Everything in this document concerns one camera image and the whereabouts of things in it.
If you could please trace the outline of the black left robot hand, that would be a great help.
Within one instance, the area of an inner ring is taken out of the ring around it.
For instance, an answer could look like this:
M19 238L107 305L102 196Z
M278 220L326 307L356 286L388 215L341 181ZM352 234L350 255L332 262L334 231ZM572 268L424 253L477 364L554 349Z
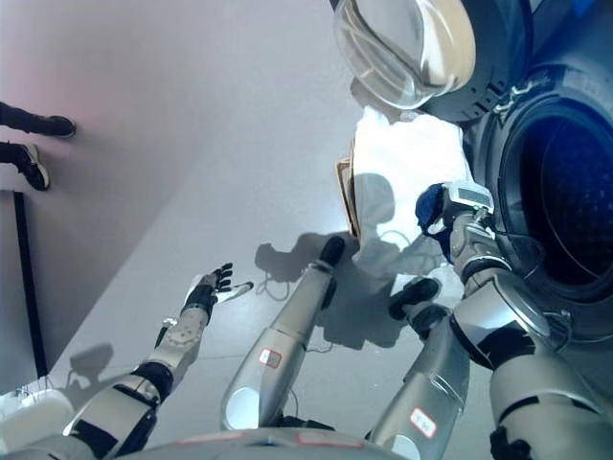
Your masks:
M196 275L186 294L181 312L199 309L211 317L215 305L239 298L252 290L255 286L253 282L232 284L233 269L233 264L227 263L208 274Z

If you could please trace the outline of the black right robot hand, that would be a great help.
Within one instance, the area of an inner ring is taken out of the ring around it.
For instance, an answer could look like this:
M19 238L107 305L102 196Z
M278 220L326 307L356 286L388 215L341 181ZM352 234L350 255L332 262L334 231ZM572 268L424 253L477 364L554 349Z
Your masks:
M415 214L423 234L434 236L451 229L462 215L486 216L494 212L491 192L471 180L454 180L429 186L418 198Z

